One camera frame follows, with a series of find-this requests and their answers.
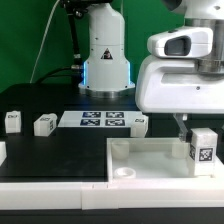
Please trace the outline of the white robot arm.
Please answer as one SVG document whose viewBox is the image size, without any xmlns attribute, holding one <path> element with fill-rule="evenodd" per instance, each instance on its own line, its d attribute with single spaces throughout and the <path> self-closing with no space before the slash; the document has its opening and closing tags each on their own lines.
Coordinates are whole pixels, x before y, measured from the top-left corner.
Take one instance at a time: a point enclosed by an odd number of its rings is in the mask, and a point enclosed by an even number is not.
<svg viewBox="0 0 224 224">
<path fill-rule="evenodd" d="M 124 57 L 124 23 L 107 4 L 90 10 L 90 56 L 79 88 L 97 97 L 136 89 L 145 113 L 171 113 L 180 136 L 185 114 L 224 114 L 224 0 L 161 0 L 184 25 L 151 36 L 136 84 Z"/>
</svg>

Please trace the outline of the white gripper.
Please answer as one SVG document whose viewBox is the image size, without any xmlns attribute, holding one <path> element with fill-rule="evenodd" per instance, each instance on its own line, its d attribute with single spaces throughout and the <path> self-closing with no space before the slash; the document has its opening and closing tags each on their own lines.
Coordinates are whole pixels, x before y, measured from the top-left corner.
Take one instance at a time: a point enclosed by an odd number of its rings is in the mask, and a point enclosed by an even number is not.
<svg viewBox="0 0 224 224">
<path fill-rule="evenodd" d="M 187 114 L 224 114 L 224 75 L 200 74 L 193 60 L 148 56 L 140 66 L 135 101 L 145 113 L 174 113 L 179 139 L 189 143 Z"/>
</svg>

